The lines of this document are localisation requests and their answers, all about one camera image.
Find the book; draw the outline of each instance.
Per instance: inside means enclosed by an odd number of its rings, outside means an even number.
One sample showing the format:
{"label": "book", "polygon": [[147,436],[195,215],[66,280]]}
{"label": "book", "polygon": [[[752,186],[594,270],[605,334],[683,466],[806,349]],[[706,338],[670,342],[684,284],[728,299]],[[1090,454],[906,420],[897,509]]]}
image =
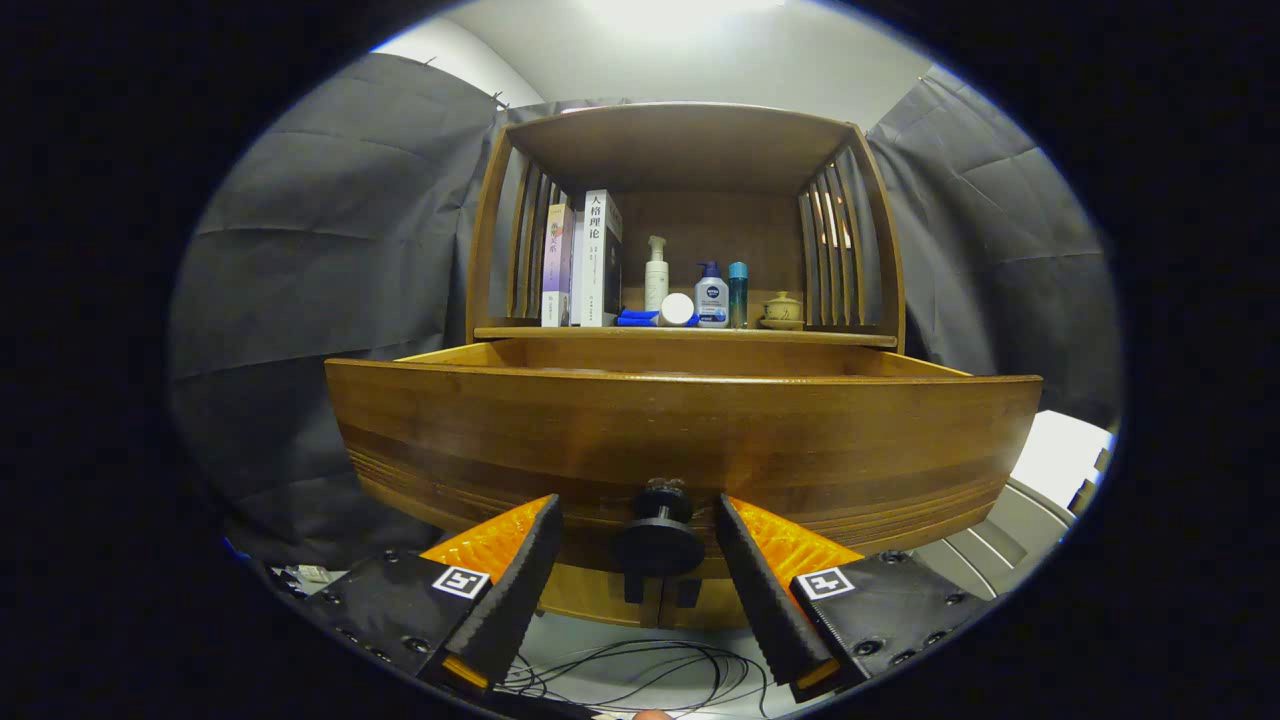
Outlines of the book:
{"label": "book", "polygon": [[584,328],[613,325],[622,310],[622,214],[607,190],[593,190],[582,201]]}
{"label": "book", "polygon": [[585,214],[577,213],[577,219],[573,222],[573,269],[568,284],[568,324],[573,327],[582,324],[582,297],[586,295],[582,291],[586,287],[586,279],[582,277],[582,269],[586,265],[584,260],[586,251],[582,250],[582,245],[586,242],[585,227]]}
{"label": "book", "polygon": [[564,328],[570,322],[570,283],[573,277],[573,209],[566,202],[547,210],[547,242],[543,245],[544,328]]}

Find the ceiling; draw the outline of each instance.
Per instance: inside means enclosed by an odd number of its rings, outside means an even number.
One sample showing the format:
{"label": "ceiling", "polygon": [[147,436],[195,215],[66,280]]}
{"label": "ceiling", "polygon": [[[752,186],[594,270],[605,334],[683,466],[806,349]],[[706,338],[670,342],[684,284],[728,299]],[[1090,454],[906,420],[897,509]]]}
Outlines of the ceiling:
{"label": "ceiling", "polygon": [[932,61],[813,0],[477,0],[443,17],[548,101],[746,102],[874,126]]}

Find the blue cap bottle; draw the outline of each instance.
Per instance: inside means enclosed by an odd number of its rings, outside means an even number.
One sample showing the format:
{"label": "blue cap bottle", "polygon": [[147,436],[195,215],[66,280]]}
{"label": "blue cap bottle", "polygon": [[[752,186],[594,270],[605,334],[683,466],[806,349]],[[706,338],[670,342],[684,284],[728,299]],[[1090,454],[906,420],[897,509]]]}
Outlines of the blue cap bottle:
{"label": "blue cap bottle", "polygon": [[728,266],[728,327],[746,328],[746,263]]}

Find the shelf top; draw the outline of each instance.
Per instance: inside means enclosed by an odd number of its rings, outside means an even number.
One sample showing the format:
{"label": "shelf top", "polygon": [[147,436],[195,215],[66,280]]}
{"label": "shelf top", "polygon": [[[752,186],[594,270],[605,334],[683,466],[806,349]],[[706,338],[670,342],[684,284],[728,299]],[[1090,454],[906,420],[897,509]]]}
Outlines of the shelf top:
{"label": "shelf top", "polygon": [[714,102],[643,102],[507,128],[512,145],[575,192],[792,195],[860,132],[804,113]]}
{"label": "shelf top", "polygon": [[645,338],[645,340],[712,340],[723,342],[804,342],[815,345],[860,345],[893,347],[896,341],[884,334],[826,333],[809,331],[763,331],[721,328],[476,328],[476,340],[498,338]]}

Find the wire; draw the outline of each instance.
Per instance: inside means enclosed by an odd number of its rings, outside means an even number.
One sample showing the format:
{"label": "wire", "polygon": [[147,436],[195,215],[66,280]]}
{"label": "wire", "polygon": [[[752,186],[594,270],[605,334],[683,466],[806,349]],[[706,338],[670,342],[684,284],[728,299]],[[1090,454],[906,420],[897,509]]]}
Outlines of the wire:
{"label": "wire", "polygon": [[[582,702],[582,701],[570,700],[570,698],[564,697],[563,694],[557,693],[557,692],[554,692],[554,691],[552,691],[552,689],[548,688],[548,682],[554,680],[557,678],[561,678],[561,676],[563,676],[563,675],[566,675],[568,673],[572,673],[573,670],[581,667],[582,665],[585,665],[588,662],[593,662],[593,661],[596,661],[596,660],[604,660],[604,659],[608,659],[608,657],[618,657],[618,656],[622,656],[622,655],[634,655],[634,653],[640,653],[640,652],[662,652],[662,651],[673,651],[673,650],[692,650],[692,651],[696,651],[696,655],[685,655],[685,656],[681,656],[681,657],[667,659],[667,660],[663,660],[663,661],[657,662],[654,665],[650,665],[649,667],[645,667],[644,670],[641,670],[639,673],[639,675],[636,675],[636,680],[639,680],[640,678],[644,678],[648,673],[650,673],[653,670],[657,670],[657,669],[662,667],[663,665],[671,665],[673,662],[678,662],[680,664],[680,665],[676,665],[675,667],[671,667],[671,669],[668,669],[668,670],[658,674],[653,679],[650,679],[650,680],[640,684],[639,687],[636,687],[631,692],[628,692],[626,694],[622,694],[622,696],[618,696],[618,697],[614,697],[614,698],[609,698],[609,700],[604,700],[604,701],[599,701],[599,702]],[[566,660],[566,659],[575,657],[575,656],[582,656],[582,655],[585,655],[585,657],[580,657],[577,660],[572,660],[572,661],[568,661],[568,662],[559,662],[561,660]],[[575,706],[580,706],[580,707],[593,707],[593,708],[604,710],[604,711],[622,711],[622,712],[637,712],[640,710],[649,710],[649,707],[631,707],[631,706],[623,706],[623,705],[617,705],[617,703],[622,702],[622,701],[625,701],[625,700],[627,700],[630,697],[634,697],[637,693],[640,693],[640,692],[643,692],[643,691],[653,687],[654,684],[657,684],[658,682],[660,682],[663,678],[666,678],[666,676],[668,676],[668,675],[671,675],[673,673],[677,673],[677,671],[680,671],[680,670],[682,670],[685,667],[690,667],[692,665],[698,665],[698,664],[700,664],[703,661],[707,661],[707,662],[712,664],[712,669],[713,669],[713,673],[714,673],[713,680],[710,683],[710,692],[708,693],[707,698],[703,700],[701,702],[696,702],[696,703],[691,703],[691,705],[686,705],[686,706],[680,706],[680,707],[667,707],[667,708],[662,708],[662,710],[672,711],[672,712],[681,712],[682,711],[681,715],[677,716],[677,717],[681,717],[684,715],[687,715],[689,712],[695,712],[695,711],[698,711],[700,708],[704,708],[704,707],[713,707],[713,706],[723,705],[723,703],[727,703],[727,702],[732,702],[735,700],[744,698],[744,697],[748,697],[748,696],[751,696],[751,694],[755,694],[755,693],[760,693],[760,700],[759,700],[758,708],[759,708],[759,712],[760,712],[762,717],[768,717],[768,715],[764,712],[764,700],[765,700],[765,697],[768,694],[768,676],[764,673],[764,667],[762,667],[759,662],[756,662],[756,661],[754,661],[751,659],[744,657],[741,655],[733,652],[733,651],[719,648],[719,647],[716,647],[716,646],[712,646],[712,644],[707,644],[707,643],[701,643],[701,642],[696,642],[696,641],[681,641],[681,639],[620,641],[620,642],[609,643],[609,644],[600,646],[600,647],[596,647],[596,648],[588,648],[588,650],[581,650],[581,651],[575,651],[575,652],[564,653],[564,655],[562,655],[559,657],[556,657],[556,659],[552,659],[552,660],[548,660],[548,661],[544,661],[544,662],[540,662],[540,664],[536,664],[536,665],[529,662],[529,660],[526,660],[524,656],[521,656],[518,653],[517,653],[517,657],[520,659],[521,662],[524,662],[525,666],[524,667],[512,669],[507,674],[507,678],[504,679],[504,682],[502,684],[497,685],[495,689],[499,689],[499,691],[503,691],[503,692],[507,692],[507,693],[512,693],[512,694],[517,694],[517,696],[526,696],[526,697],[539,697],[539,698],[553,697],[553,698],[558,698],[562,702],[566,702],[568,705],[575,705]],[[721,670],[719,660],[724,660],[723,673]],[[742,683],[745,683],[746,679],[750,676],[751,667],[755,667],[755,670],[760,673],[760,687],[755,688],[753,691],[739,693],[736,696],[731,696],[731,693],[733,693],[739,687],[741,687]],[[535,692],[534,691],[535,685],[539,687],[539,689],[536,691],[539,694],[536,694],[536,696],[532,694],[532,692]]]}

